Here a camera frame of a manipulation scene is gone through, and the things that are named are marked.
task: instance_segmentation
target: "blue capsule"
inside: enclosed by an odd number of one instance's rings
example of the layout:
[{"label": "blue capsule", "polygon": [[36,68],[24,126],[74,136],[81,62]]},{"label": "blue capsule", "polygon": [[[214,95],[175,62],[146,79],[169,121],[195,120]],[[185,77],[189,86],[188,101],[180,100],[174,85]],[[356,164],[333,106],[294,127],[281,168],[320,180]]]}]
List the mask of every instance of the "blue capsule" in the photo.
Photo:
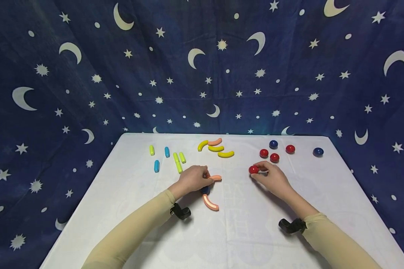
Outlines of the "blue capsule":
[{"label": "blue capsule", "polygon": [[159,160],[156,160],[154,162],[154,172],[158,173],[160,171],[160,162]]},{"label": "blue capsule", "polygon": [[165,156],[166,156],[166,158],[169,158],[171,156],[171,153],[169,152],[168,147],[165,147]]},{"label": "blue capsule", "polygon": [[313,155],[315,155],[316,157],[321,157],[323,156],[324,151],[322,150],[322,148],[315,148],[313,150]]}]

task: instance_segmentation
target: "black clip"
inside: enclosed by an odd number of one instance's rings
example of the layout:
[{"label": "black clip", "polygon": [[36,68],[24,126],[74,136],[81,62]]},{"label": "black clip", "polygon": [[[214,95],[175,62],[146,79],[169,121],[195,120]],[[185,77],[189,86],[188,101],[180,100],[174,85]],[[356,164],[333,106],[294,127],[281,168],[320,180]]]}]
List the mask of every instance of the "black clip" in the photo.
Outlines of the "black clip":
[{"label": "black clip", "polygon": [[181,209],[177,203],[174,203],[174,207],[171,210],[180,220],[185,220],[192,214],[188,207]]},{"label": "black clip", "polygon": [[278,226],[280,226],[280,228],[287,234],[293,234],[298,231],[303,232],[307,229],[307,225],[301,219],[295,219],[292,223],[288,222],[286,219],[281,219]]}]

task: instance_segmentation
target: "ball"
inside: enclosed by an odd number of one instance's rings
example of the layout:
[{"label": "ball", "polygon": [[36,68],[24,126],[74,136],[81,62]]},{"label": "ball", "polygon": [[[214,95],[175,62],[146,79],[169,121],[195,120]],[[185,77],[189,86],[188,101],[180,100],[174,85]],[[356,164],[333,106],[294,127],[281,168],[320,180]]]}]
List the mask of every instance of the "ball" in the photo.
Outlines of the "ball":
[{"label": "ball", "polygon": [[271,140],[271,142],[269,142],[269,147],[272,149],[276,149],[278,147],[278,142],[276,142],[275,140]]},{"label": "ball", "polygon": [[259,156],[261,156],[262,158],[268,158],[268,150],[267,149],[261,149],[259,152]]},{"label": "ball", "polygon": [[293,154],[295,153],[295,147],[293,145],[287,145],[287,147],[285,148],[285,152]]},{"label": "ball", "polygon": [[321,149],[321,148],[315,148],[315,149],[313,150],[313,155],[315,155],[316,157],[321,157],[321,156],[323,156],[323,153],[324,153],[324,151],[323,151],[323,149]]},{"label": "ball", "polygon": [[277,153],[273,153],[271,154],[271,156],[269,157],[269,159],[274,162],[277,163],[280,160],[280,156]]},{"label": "ball", "polygon": [[257,174],[257,173],[259,173],[259,167],[255,166],[255,165],[251,165],[250,168],[248,168],[248,172],[250,174]]}]

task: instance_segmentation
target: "wrinkled fabric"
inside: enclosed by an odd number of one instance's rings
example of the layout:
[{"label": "wrinkled fabric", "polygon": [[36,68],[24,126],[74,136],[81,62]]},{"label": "wrinkled fabric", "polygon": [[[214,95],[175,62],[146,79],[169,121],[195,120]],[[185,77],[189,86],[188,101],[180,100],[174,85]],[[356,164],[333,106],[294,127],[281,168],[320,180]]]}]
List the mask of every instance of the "wrinkled fabric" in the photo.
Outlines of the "wrinkled fabric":
[{"label": "wrinkled fabric", "polygon": [[329,136],[404,251],[404,1],[327,2],[0,1],[0,268],[124,132]]}]

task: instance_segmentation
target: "person's right hand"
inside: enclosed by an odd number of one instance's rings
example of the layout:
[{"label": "person's right hand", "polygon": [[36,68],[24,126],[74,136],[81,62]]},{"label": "person's right hand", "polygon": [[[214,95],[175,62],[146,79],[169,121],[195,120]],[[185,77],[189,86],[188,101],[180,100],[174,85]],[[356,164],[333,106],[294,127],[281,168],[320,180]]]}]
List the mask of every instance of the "person's right hand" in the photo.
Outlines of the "person's right hand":
[{"label": "person's right hand", "polygon": [[283,171],[275,164],[261,161],[254,165],[259,168],[259,171],[268,171],[268,175],[251,174],[251,177],[265,186],[273,195],[284,200],[288,195],[295,192]]}]

